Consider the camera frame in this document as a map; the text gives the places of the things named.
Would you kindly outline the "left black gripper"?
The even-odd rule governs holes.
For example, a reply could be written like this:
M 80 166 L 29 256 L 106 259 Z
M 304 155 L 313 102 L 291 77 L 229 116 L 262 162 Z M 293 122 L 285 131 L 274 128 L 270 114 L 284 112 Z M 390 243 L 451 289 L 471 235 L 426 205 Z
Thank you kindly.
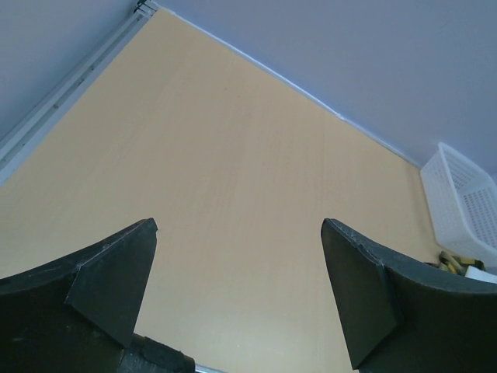
M 143 219 L 3 278 L 1 370 L 194 373 L 192 357 L 133 335 L 157 231 L 154 219 Z

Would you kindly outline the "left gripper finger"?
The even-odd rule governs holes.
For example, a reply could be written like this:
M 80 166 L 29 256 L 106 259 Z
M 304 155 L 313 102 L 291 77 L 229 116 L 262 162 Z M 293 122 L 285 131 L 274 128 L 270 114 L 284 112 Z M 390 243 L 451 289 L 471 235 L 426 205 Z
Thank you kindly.
M 334 218 L 321 241 L 354 370 L 496 370 L 494 284 L 414 260 Z

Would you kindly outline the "yellow plaid shirt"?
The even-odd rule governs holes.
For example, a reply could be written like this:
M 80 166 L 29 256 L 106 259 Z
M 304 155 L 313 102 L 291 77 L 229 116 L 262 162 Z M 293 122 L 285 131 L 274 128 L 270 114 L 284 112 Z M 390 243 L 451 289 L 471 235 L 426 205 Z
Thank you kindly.
M 474 267 L 479 270 L 485 270 L 485 265 L 482 261 L 465 256 L 457 256 L 446 251 L 441 251 L 438 256 L 437 263 L 428 263 L 431 267 L 438 268 L 448 273 L 465 276 L 469 267 Z

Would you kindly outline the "white long sleeve shirt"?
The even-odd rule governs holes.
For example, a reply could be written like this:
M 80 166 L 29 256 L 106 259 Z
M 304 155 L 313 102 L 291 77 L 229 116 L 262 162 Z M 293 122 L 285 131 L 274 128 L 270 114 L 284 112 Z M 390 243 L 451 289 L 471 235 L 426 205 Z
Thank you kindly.
M 477 281 L 482 281 L 491 284 L 497 284 L 497 276 L 486 272 L 484 270 L 480 270 L 477 267 L 469 266 L 466 270 L 466 274 L 464 275 L 466 278 L 470 278 Z

